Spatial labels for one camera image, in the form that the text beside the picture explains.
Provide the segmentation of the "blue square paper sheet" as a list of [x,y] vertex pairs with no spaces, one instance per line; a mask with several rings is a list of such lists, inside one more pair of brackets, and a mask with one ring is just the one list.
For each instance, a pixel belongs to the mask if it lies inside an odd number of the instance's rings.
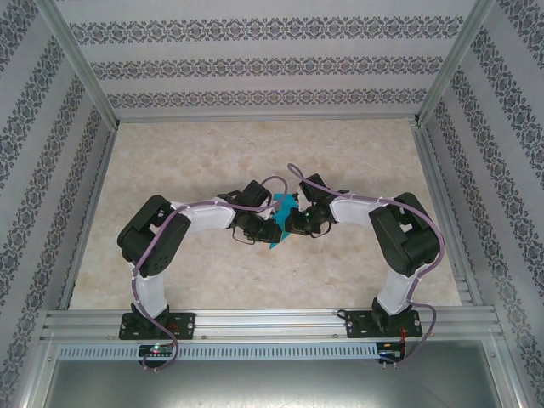
[[273,219],[280,226],[282,232],[280,241],[284,241],[290,235],[290,233],[286,231],[286,219],[290,215],[292,208],[298,209],[297,194],[288,194],[281,202],[280,206],[275,210]]

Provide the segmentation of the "grey metal sheet panel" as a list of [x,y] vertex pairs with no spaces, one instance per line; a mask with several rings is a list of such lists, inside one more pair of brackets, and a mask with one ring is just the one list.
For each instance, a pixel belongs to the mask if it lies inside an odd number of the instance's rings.
[[135,362],[59,361],[28,408],[525,408],[475,356],[466,364],[363,360],[190,361],[149,373]]

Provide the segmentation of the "aluminium mounting rail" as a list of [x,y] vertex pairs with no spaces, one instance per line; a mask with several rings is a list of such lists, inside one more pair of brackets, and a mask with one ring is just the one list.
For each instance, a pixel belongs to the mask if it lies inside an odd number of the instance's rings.
[[[122,310],[59,310],[46,314],[39,339],[57,343],[113,343],[119,340]],[[197,310],[195,343],[347,342],[346,323],[333,309]],[[490,306],[438,307],[430,341],[503,339]]]

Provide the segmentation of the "long aluminium table edge rail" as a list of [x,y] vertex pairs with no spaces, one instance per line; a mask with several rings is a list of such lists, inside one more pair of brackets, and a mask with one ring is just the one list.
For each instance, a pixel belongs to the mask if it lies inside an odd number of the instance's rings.
[[417,124],[416,114],[300,114],[300,115],[200,115],[200,116],[144,116],[120,118],[120,124],[151,124],[169,122],[290,122],[290,121],[359,121],[407,120]]

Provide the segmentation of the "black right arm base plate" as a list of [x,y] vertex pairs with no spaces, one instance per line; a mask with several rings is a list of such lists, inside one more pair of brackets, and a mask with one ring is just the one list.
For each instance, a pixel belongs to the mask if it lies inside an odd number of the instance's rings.
[[382,329],[372,317],[371,310],[351,310],[345,312],[345,328],[348,338],[393,338],[423,336],[420,316],[415,310],[400,315],[389,316],[386,328]]

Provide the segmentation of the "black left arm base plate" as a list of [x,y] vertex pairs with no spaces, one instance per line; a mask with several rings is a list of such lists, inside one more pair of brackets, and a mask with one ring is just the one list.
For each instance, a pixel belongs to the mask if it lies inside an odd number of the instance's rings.
[[[178,340],[192,340],[196,326],[193,313],[164,312],[156,321],[171,332]],[[121,340],[168,340],[170,337],[136,312],[122,316],[118,337]]]

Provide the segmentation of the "aluminium table side rail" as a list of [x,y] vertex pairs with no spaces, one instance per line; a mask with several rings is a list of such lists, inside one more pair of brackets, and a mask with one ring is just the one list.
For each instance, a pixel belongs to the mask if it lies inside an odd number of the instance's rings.
[[445,249],[463,306],[483,306],[471,264],[456,225],[453,209],[431,143],[424,129],[411,125],[411,133],[428,185]]
[[77,277],[88,243],[88,237],[90,236],[94,216],[99,204],[99,197],[105,182],[107,169],[110,164],[112,151],[116,141],[117,130],[118,128],[116,127],[110,131],[106,144],[104,145],[104,149],[102,150],[99,166],[97,167],[97,171],[93,179],[92,189],[90,190],[90,196],[88,197],[86,209],[82,216],[82,224],[76,239],[76,245],[71,255],[71,261],[69,262],[69,269],[63,281],[58,305],[55,307],[57,310],[67,310],[70,307],[72,293],[77,282]]

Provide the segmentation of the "aluminium frame post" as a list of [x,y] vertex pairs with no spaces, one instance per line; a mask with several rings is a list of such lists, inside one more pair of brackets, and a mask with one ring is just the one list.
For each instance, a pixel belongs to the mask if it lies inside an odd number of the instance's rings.
[[79,76],[83,86],[87,90],[93,104],[98,109],[110,130],[118,129],[119,120],[101,87],[98,78],[85,57],[75,35],[60,12],[55,0],[33,0],[45,19],[49,29],[53,33],[59,45],[62,47],[66,58],[69,60],[75,73]]
[[454,41],[444,63],[439,68],[439,72],[428,90],[425,99],[422,102],[421,109],[416,114],[416,124],[422,127],[426,124],[434,111],[434,107],[439,103],[445,89],[456,69],[461,64],[466,52],[470,49],[470,44],[484,24],[487,15],[495,4],[496,0],[475,0],[475,3],[464,21],[456,40]]

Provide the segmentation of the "short aluminium frame upright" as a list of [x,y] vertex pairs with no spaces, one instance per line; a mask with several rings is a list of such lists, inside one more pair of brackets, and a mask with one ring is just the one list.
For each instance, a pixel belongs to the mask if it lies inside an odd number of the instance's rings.
[[492,337],[484,349],[501,407],[529,408],[506,341]]
[[24,387],[16,408],[44,408],[54,375],[59,346],[52,338],[40,340],[25,376]]

